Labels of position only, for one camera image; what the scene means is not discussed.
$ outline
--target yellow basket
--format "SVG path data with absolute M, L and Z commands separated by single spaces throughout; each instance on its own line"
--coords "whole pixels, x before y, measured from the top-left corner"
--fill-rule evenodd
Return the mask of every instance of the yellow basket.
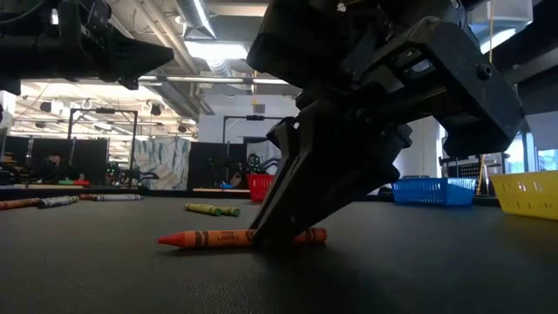
M 504 212 L 558 220 L 558 171 L 492 176 Z

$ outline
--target crayon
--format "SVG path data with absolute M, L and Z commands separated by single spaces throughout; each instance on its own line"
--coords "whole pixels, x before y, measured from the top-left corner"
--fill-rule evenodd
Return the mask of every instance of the crayon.
M 97 195 L 79 195 L 80 200 L 93 201 Z
M 0 210 L 36 206 L 40 201 L 41 201 L 40 198 L 22 199 L 22 200 L 14 200 L 14 201 L 0 201 Z
M 38 207 L 39 208 L 52 208 L 52 207 L 57 207 L 57 206 L 64 206 L 64 205 L 73 204 L 76 201 L 79 201 L 79 197 L 77 197 L 77 196 L 50 197 L 50 198 L 42 199 L 39 202 Z
M 221 215 L 221 210 L 211 205 L 184 204 L 184 209 L 207 215 Z
M 95 201 L 140 201 L 143 200 L 141 195 L 95 195 Z
M 232 215 L 238 217 L 238 215 L 241 214 L 241 210 L 238 208 L 221 207 L 206 204 L 185 204 L 184 209 L 209 215 L 215 215 L 213 213 L 219 212 L 218 215 Z
M 222 230 L 222 231 L 182 231 L 174 235 L 163 236 L 157 241 L 185 249 L 218 248 L 218 247 L 250 247 L 255 230 Z M 308 229 L 293 240 L 293 244 L 325 242 L 327 231 L 323 228 Z
M 239 208 L 219 207 L 218 209 L 221 210 L 222 215 L 232 215 L 234 217 L 238 217 L 241 214 L 241 210 Z

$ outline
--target crayon tip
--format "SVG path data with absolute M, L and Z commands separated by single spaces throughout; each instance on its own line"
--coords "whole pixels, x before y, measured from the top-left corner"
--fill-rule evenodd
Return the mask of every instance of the crayon tip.
M 159 244 L 168 244 L 178 247 L 185 247 L 186 246 L 186 238 L 184 237 L 183 233 L 177 233 L 174 235 L 167 235 L 162 236 L 157 240 Z

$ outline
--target bolt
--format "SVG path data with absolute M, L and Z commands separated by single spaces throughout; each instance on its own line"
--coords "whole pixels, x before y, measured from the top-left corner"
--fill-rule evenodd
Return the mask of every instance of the bolt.
M 492 66 L 490 65 L 482 64 L 477 66 L 477 75 L 479 76 L 479 79 L 487 80 L 491 78 L 492 72 L 493 72 Z

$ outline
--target blue basket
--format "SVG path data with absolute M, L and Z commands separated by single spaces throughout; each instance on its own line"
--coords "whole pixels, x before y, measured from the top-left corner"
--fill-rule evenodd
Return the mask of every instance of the blue basket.
M 392 183 L 398 204 L 466 206 L 473 202 L 476 179 L 402 179 Z

